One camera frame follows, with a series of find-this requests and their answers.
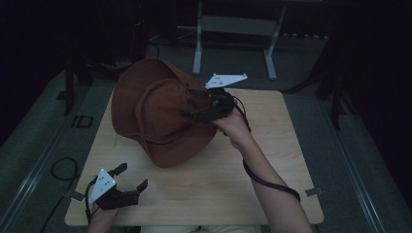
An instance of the dark background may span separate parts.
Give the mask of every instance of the dark background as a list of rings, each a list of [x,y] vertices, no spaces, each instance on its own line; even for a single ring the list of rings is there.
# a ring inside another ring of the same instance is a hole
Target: dark background
[[[204,11],[250,17],[276,17],[272,7],[287,4],[281,33],[328,36],[312,78],[324,70],[344,74],[344,88],[412,206],[410,1],[204,2]],[[68,57],[136,61],[151,27],[173,42],[176,25],[196,25],[197,6],[191,0],[7,0],[0,11],[3,144]]]

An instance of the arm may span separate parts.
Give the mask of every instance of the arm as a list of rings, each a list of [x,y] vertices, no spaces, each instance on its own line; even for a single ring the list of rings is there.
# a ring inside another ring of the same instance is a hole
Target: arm
[[[93,204],[94,213],[91,217],[90,224],[88,225],[88,233],[109,233],[115,216],[118,214],[119,209],[114,210],[102,210],[97,208],[96,204]]]
[[[230,138],[231,144],[240,151],[258,177],[270,183],[286,185],[266,159],[236,109],[228,117],[217,119],[214,123]],[[255,181],[252,184],[272,232],[312,232],[309,220],[294,196]]]

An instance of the brown cowboy hat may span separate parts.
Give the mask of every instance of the brown cowboy hat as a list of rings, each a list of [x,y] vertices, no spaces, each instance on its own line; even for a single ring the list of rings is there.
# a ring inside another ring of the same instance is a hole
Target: brown cowboy hat
[[[179,109],[208,107],[209,99],[194,98],[190,90],[202,83],[157,58],[143,59],[120,77],[112,98],[112,123],[123,137],[137,141],[154,165],[181,164],[214,138],[213,123],[195,123]]]

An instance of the table top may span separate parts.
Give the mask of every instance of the table top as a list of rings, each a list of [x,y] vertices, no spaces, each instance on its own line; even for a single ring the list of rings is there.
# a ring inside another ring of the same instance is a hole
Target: table top
[[[244,104],[257,143],[285,182],[300,194],[309,221],[322,222],[324,215],[318,196],[308,197],[305,193],[314,186],[282,94],[271,90],[226,91]],[[115,177],[118,190],[135,190],[148,179],[139,204],[122,208],[114,225],[267,224],[244,171],[242,156],[222,133],[189,161],[172,168],[158,168],[137,142],[115,132],[110,106],[111,101],[76,191],[84,193],[101,168],[112,170],[124,162],[127,170]],[[66,223],[87,225],[85,209],[85,203],[72,200]]]

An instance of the person's hand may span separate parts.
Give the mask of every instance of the person's hand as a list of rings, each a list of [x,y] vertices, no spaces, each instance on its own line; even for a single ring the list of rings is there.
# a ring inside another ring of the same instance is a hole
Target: person's hand
[[[109,232],[112,226],[115,216],[118,214],[119,209],[103,210],[93,203],[92,216],[90,225],[88,226],[88,232]]]
[[[254,141],[245,119],[236,108],[227,117],[212,122],[218,125],[221,131],[230,138],[231,144],[238,150]]]

